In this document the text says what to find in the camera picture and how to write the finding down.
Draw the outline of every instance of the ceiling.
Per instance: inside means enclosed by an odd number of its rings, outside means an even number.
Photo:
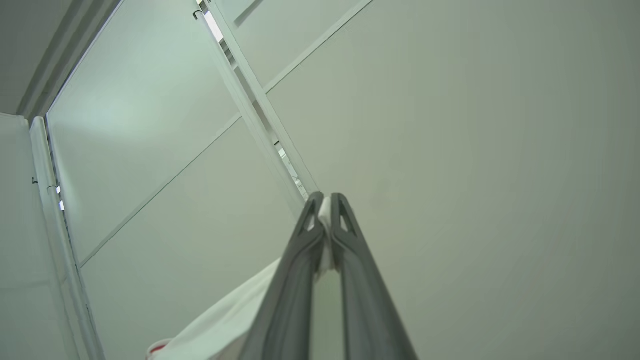
[[[0,1],[0,113],[44,115],[119,2]]]

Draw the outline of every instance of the white fabric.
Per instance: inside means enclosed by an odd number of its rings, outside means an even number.
[[[149,360],[214,359],[234,340],[246,333],[258,313],[262,299],[280,260],[267,266],[194,320],[161,350],[153,351],[165,340],[152,345]]]
[[[330,234],[331,229],[331,195],[325,196],[322,205],[320,205],[320,210],[318,211],[318,220],[322,226],[324,226],[324,230],[327,234]],[[324,249],[322,252],[322,258],[320,260],[320,267],[317,273],[317,279],[319,279],[324,273],[334,268],[333,265],[333,254],[331,249],[331,241],[329,237],[325,237],[324,239]]]

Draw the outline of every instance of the white wall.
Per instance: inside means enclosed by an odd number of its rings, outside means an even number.
[[[47,115],[80,261],[237,113],[197,8],[123,1]]]
[[[242,120],[82,268],[107,359],[139,359],[282,254],[294,219]]]
[[[74,359],[62,299],[50,288],[57,281],[26,120],[0,114],[0,154],[0,358]]]
[[[374,0],[268,94],[420,358],[640,356],[639,10]]]
[[[224,1],[217,2],[224,9]],[[266,86],[357,2],[257,0],[240,23],[223,15],[256,78]]]

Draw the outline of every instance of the white trim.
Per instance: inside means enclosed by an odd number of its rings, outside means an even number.
[[[204,4],[209,7],[209,3],[207,1],[204,1]],[[231,45],[228,42],[230,39],[225,34],[225,32],[229,33],[229,28],[227,26],[227,23],[224,22],[221,17],[220,9],[218,9],[218,7],[214,4],[214,6],[209,7],[209,11],[213,15],[213,18],[216,21],[218,27],[220,27],[222,34],[225,36],[225,41],[227,41],[227,45],[229,45],[231,49]],[[262,120],[258,116],[258,113],[255,111],[251,99],[249,99],[249,95],[245,92],[242,84],[240,83],[240,79],[238,79],[238,76],[231,67],[231,64],[229,64],[227,55],[225,55],[225,52],[222,50],[222,47],[211,32],[211,29],[209,29],[209,26],[204,19],[204,13],[196,12],[196,16],[199,20],[202,20],[202,26],[211,36],[211,42],[209,42],[209,44],[213,49],[214,64],[218,68],[220,76],[222,77],[222,80],[224,81],[227,89],[229,90],[229,93],[231,94],[231,98],[233,98],[236,106],[240,110],[240,114],[242,115],[242,118],[244,119],[244,122],[249,129],[249,132],[253,135],[258,148],[265,156],[269,165],[269,171],[271,171],[276,179],[280,180],[277,181],[278,187],[280,187],[283,195],[285,195],[285,200],[289,205],[289,209],[291,210],[293,217],[296,218],[305,205],[304,199],[302,198],[300,191],[298,191],[296,183],[294,183],[293,179],[291,178],[287,167],[284,165],[284,162],[282,162],[282,158],[278,154],[278,151],[276,151],[276,147],[271,143],[271,137],[269,136],[269,134],[267,134],[267,131],[262,124]],[[236,58],[234,51],[231,50],[231,52],[232,54],[234,54],[234,58],[236,59],[236,61],[238,61],[238,58]]]
[[[276,87],[279,82],[281,82],[284,78],[289,75],[298,65],[300,65],[303,61],[305,61],[314,51],[317,50],[318,47],[321,47],[330,37],[333,36],[338,30],[340,30],[343,26],[349,22],[355,15],[358,15],[359,12],[362,11],[371,1],[373,0],[361,0],[354,7],[352,7],[348,12],[346,12],[332,27],[330,27],[322,36],[320,36],[313,44],[311,44],[306,50],[304,50],[299,57],[297,57],[289,66],[287,66],[283,71],[281,71],[275,79],[271,80],[265,87],[264,92],[270,92],[274,87]]]
[[[255,73],[249,66],[247,59],[244,57],[242,50],[240,50],[240,46],[238,45],[236,38],[234,37],[234,34],[231,31],[231,28],[229,27],[229,25],[227,24],[224,16],[222,16],[222,12],[220,11],[220,8],[218,8],[218,5],[216,4],[216,0],[213,0],[211,2],[204,1],[204,4],[206,8],[209,9],[209,11],[211,12],[211,15],[213,15],[213,19],[218,24],[220,31],[222,31],[222,35],[224,35],[225,37],[225,41],[227,43],[227,46],[229,46],[229,50],[231,50],[231,53],[233,54],[234,59],[236,59],[236,63],[238,64],[240,71],[242,71],[245,80],[247,81],[247,83],[249,84],[249,87],[251,88],[251,91],[255,95],[255,99],[258,101],[258,104],[264,111],[264,115],[266,116],[267,121],[271,124],[271,127],[273,128],[273,131],[275,131],[278,137],[278,140],[280,141],[280,143],[282,144],[282,147],[284,148],[284,151],[287,153],[289,160],[291,161],[291,165],[293,165],[293,168],[298,173],[298,176],[300,177],[300,181],[304,185],[305,189],[307,189],[308,193],[318,191],[316,182],[314,181],[313,177],[311,176],[311,173],[307,169],[306,164],[304,163],[304,161],[302,161],[302,157],[300,156],[300,153],[298,152],[295,145],[293,144],[293,141],[291,141],[289,134],[284,129],[284,126],[280,121],[280,117],[278,117],[278,114],[276,114],[276,111],[273,109],[273,105],[271,105],[271,102],[267,98],[267,93],[262,88],[262,85],[260,85],[260,82],[256,78]],[[271,142],[269,142],[269,147],[275,149],[275,147],[273,146],[273,144],[271,144]],[[280,157],[280,155],[277,152],[275,151],[273,152],[278,157]],[[295,184],[293,183],[293,180],[289,176],[289,173],[286,171],[286,168],[284,167],[282,160],[278,159],[278,162],[282,165],[283,169],[285,170],[285,173],[289,178],[288,182],[292,183],[294,185],[295,191],[298,192],[298,188],[297,186],[295,186]],[[302,207],[300,207],[300,210],[298,210],[298,213],[295,214],[294,217],[297,218],[301,210],[302,210]]]
[[[104,25],[102,26],[102,28],[100,29],[100,31],[98,31],[98,33],[95,35],[95,38],[93,39],[93,41],[91,42],[91,44],[89,45],[89,47],[86,48],[86,51],[84,52],[84,54],[82,54],[82,57],[80,58],[80,60],[78,61],[78,64],[76,65],[76,67],[74,67],[71,70],[71,74],[69,74],[68,78],[65,80],[64,84],[62,84],[62,87],[60,87],[60,91],[58,92],[58,94],[56,95],[56,98],[53,99],[53,102],[51,103],[51,106],[49,107],[49,109],[47,110],[47,115],[49,114],[49,111],[51,109],[53,109],[53,107],[56,105],[56,102],[58,102],[58,99],[60,98],[60,96],[62,96],[62,93],[65,91],[65,89],[67,88],[67,85],[71,82],[71,79],[73,79],[73,77],[76,74],[76,71],[78,69],[80,69],[80,65],[82,65],[82,62],[84,61],[84,59],[86,58],[87,54],[91,51],[91,49],[93,48],[93,45],[95,45],[96,41],[98,41],[98,39],[100,38],[100,35],[102,35],[102,32],[107,28],[107,25],[109,25],[109,23],[111,22],[111,19],[113,19],[113,17],[116,15],[116,13],[118,12],[118,10],[120,9],[120,7],[122,6],[122,3],[124,3],[126,0],[120,0],[120,2],[116,5],[116,8],[113,9],[113,12],[111,13],[111,15],[109,15],[109,18],[107,19],[107,21],[104,22]]]
[[[33,150],[33,159],[36,174],[38,176],[38,187],[40,190],[40,199],[42,201],[42,215],[45,219],[47,226],[47,232],[51,235],[55,235],[55,239],[49,241],[50,250],[51,242],[55,241],[60,246],[63,265],[65,268],[65,274],[67,275],[67,284],[69,285],[69,292],[72,299],[72,305],[76,312],[77,322],[80,327],[80,333],[84,341],[85,348],[89,357],[92,360],[104,360],[104,353],[102,351],[102,345],[97,335],[97,331],[93,326],[91,320],[90,307],[86,301],[86,294],[84,293],[84,286],[81,282],[81,276],[77,268],[76,255],[73,252],[71,242],[69,240],[69,234],[65,219],[62,211],[58,208],[58,193],[56,192],[56,177],[53,172],[53,162],[51,158],[51,150],[49,148],[49,142],[47,141],[47,130],[42,117],[35,117],[29,130],[29,136],[31,139],[31,148]],[[64,306],[64,299],[61,292],[62,282],[58,282],[58,271],[51,259],[50,265],[52,271],[51,291],[55,294],[54,301],[57,302],[57,306],[60,311],[67,313]],[[73,335],[67,340],[75,341]]]
[[[79,262],[79,267],[82,268],[83,266],[85,266],[85,264],[87,264],[87,262],[89,262],[89,260],[91,260],[92,257],[94,257],[98,251],[100,251],[100,249],[103,248],[103,246],[105,246],[107,244],[107,242],[109,240],[111,240],[114,236],[116,236],[116,234],[122,230],[122,228],[124,227],[124,225],[127,225],[127,223],[129,221],[131,221],[131,219],[133,219],[145,206],[147,206],[147,204],[149,202],[151,202],[151,200],[154,199],[154,197],[156,197],[161,191],[164,190],[164,188],[166,188],[176,177],[180,176],[180,174],[189,167],[189,165],[191,165],[194,161],[196,161],[197,158],[200,157],[200,155],[202,155],[211,145],[213,145],[213,143],[219,139],[222,134],[226,133],[227,130],[229,130],[238,120],[240,120],[241,116],[240,113],[236,113],[226,124],[224,127],[222,127],[220,130],[218,130],[216,132],[216,134],[213,137],[213,140],[211,140],[211,142],[209,143],[209,145],[207,145],[207,147],[200,152],[200,154],[198,154],[198,156],[196,156],[195,158],[193,158],[193,160],[191,160],[187,166],[185,166],[182,170],[180,170],[180,172],[178,172],[178,174],[176,174],[175,176],[172,176],[171,178],[167,179],[167,181],[165,181],[156,191],[154,191],[151,195],[149,195],[149,197],[147,197],[140,205],[138,205],[138,207],[136,207],[127,217],[124,218],[124,220],[122,220],[122,222],[120,222],[118,224],[118,226],[116,226],[102,241],[100,241],[100,243],[98,244],[98,246],[95,247],[95,249],[93,249],[89,255],[87,255],[86,258],[84,258],[82,261]]]

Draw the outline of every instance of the gray wall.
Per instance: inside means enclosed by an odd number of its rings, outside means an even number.
[[[374,0],[268,94],[421,358],[640,357],[639,14]]]

